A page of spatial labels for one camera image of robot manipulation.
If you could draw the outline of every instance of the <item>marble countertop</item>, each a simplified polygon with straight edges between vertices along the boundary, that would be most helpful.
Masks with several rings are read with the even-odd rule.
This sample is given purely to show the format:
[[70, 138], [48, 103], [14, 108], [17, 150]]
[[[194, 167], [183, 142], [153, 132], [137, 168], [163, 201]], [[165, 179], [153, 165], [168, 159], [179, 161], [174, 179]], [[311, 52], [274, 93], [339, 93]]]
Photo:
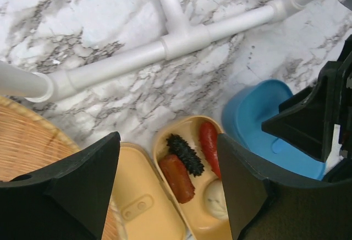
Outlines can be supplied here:
[[[191, 22], [210, 23], [270, 0], [181, 0]], [[158, 0], [0, 0], [0, 60], [49, 73], [95, 62], [166, 33]], [[82, 148], [113, 131], [151, 151], [154, 134], [188, 114], [220, 121], [224, 104], [247, 85], [276, 78], [294, 92], [352, 33], [352, 13], [316, 0], [282, 23], [265, 25], [63, 101], [14, 98], [59, 126]]]

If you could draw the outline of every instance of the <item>blue plastic container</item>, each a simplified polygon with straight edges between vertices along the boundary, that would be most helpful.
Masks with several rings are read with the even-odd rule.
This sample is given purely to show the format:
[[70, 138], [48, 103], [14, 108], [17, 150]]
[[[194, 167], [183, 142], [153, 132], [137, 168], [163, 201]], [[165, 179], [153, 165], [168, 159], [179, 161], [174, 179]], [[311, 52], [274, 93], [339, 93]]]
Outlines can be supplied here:
[[274, 79], [240, 91], [222, 112], [224, 130], [256, 155], [286, 170], [321, 180], [325, 163], [261, 130], [261, 123], [277, 115], [279, 104], [292, 95], [285, 83]]

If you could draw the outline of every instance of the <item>woven basket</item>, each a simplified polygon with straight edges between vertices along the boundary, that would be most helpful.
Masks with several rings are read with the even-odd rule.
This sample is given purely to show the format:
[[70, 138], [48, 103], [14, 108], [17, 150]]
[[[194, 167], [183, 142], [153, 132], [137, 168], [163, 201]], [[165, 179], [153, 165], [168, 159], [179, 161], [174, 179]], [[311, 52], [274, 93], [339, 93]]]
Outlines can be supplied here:
[[[9, 181], [78, 151], [79, 147], [49, 121], [0, 96], [0, 181]], [[125, 239], [121, 215], [111, 201], [102, 240]]]

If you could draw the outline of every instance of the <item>white dumpling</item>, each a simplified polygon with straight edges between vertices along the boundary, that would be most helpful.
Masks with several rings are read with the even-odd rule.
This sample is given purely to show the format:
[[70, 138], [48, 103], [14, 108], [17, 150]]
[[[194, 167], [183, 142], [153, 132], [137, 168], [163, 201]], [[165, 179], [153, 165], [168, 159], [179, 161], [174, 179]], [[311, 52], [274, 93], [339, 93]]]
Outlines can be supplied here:
[[221, 180], [217, 179], [209, 184], [204, 193], [204, 203], [207, 211], [215, 218], [227, 220], [226, 201]]

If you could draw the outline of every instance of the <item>yellow lid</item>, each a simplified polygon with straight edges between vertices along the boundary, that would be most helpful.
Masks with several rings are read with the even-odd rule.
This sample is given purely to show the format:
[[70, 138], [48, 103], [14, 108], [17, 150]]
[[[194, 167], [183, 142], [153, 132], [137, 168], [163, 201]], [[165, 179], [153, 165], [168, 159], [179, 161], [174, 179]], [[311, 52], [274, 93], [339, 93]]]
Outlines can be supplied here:
[[[196, 240], [232, 240], [228, 220], [212, 217], [205, 209], [204, 192], [217, 179], [205, 160], [199, 144], [199, 127], [204, 121], [221, 127], [206, 116], [190, 116], [163, 128], [156, 136], [151, 163], [148, 154], [134, 144], [122, 143], [113, 198], [125, 222], [128, 240], [185, 240], [187, 227]], [[194, 198], [179, 204], [158, 161], [167, 154], [166, 138], [179, 134], [195, 149], [205, 166], [200, 177], [191, 176]]]
[[143, 149], [122, 143], [113, 198], [128, 240], [184, 240], [186, 226]]

